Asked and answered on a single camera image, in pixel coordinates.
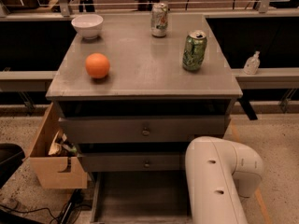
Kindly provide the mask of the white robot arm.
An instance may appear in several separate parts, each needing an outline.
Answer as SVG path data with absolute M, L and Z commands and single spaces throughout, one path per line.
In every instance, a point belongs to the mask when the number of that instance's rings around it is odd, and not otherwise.
M 193 224 L 248 224 L 241 202 L 263 179 L 251 147 L 215 137 L 193 139 L 185 154 Z

